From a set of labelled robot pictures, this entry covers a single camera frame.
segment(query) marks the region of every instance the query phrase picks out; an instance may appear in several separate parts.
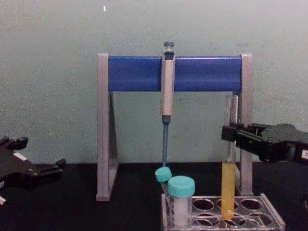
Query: pipette stand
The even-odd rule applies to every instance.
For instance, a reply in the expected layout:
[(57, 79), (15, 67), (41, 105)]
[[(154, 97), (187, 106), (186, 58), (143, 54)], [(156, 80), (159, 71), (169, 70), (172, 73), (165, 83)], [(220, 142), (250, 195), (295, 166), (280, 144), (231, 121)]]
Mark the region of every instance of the pipette stand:
[(220, 214), (220, 197), (192, 197), (192, 225), (172, 226), (170, 209), (162, 194), (162, 231), (285, 231), (285, 223), (268, 201), (261, 196), (235, 197), (234, 217), (224, 220)]
[[(176, 57), (175, 91), (231, 91), (239, 95), (239, 122), (252, 121), (252, 55)], [(109, 56), (97, 63), (97, 201), (109, 201), (116, 178), (113, 91), (160, 91), (161, 56)], [(236, 189), (252, 196), (252, 154), (242, 151)]]

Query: black table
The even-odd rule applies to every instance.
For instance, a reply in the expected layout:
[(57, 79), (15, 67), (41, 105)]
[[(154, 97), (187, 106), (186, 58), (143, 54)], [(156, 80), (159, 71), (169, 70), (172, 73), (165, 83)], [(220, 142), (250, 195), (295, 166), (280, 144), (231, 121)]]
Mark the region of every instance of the black table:
[[(221, 163), (170, 164), (174, 175), (196, 182), (195, 195), (220, 195)], [(61, 182), (33, 191), (9, 188), (0, 207), (0, 231), (158, 231), (161, 188), (154, 172), (159, 164), (122, 164), (112, 200), (97, 203), (96, 165), (67, 165)], [(254, 163), (254, 193), (264, 193), (288, 231), (308, 231), (303, 190), (308, 167), (281, 162)]]

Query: rack hole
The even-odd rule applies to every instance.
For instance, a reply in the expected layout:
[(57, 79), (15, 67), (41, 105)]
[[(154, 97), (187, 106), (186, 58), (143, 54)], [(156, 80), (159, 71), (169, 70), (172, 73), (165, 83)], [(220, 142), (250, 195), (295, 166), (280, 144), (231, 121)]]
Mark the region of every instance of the rack hole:
[(258, 210), (262, 208), (262, 204), (259, 201), (252, 200), (252, 199), (242, 200), (241, 204), (244, 208), (250, 209), (250, 210)]
[(237, 214), (234, 214), (231, 219), (224, 219), (224, 221), (231, 226), (242, 226), (246, 223), (245, 218)]
[(272, 223), (272, 220), (269, 216), (263, 214), (263, 213), (252, 213), (249, 215), (250, 217), (258, 217), (260, 224), (263, 224), (263, 226), (270, 225)]
[(201, 210), (210, 210), (214, 207), (213, 202), (210, 200), (195, 200), (192, 205)]
[(211, 222), (209, 222), (208, 220), (197, 220), (197, 222), (201, 225), (205, 225), (205, 226), (213, 226)]
[(251, 222), (251, 223), (253, 223), (253, 224), (255, 224), (255, 225), (260, 225), (256, 220), (254, 220), (254, 219), (249, 219), (249, 221)]
[(209, 214), (209, 213), (202, 213), (198, 215), (199, 217), (213, 217), (214, 215)]

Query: wall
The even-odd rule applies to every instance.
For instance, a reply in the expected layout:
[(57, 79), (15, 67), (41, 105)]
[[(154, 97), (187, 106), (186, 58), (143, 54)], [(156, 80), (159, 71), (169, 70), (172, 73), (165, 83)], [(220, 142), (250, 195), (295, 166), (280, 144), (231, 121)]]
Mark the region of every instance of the wall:
[[(254, 121), (308, 130), (303, 0), (3, 0), (0, 135), (36, 163), (96, 161), (96, 54), (254, 55)], [(223, 93), (177, 93), (170, 161), (219, 161)], [(159, 93), (116, 93), (121, 162), (160, 161)]]

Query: micropipette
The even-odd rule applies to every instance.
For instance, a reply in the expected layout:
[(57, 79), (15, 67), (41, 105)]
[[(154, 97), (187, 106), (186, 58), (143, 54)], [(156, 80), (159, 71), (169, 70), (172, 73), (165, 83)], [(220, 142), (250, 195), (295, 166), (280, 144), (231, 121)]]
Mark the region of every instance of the micropipette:
[(165, 42), (166, 50), (162, 55), (162, 99), (161, 115), (164, 125), (163, 131), (163, 166), (167, 162), (167, 145), (168, 145), (168, 126), (172, 113), (172, 101), (174, 92), (174, 74), (175, 74), (175, 53), (172, 50), (173, 42)]

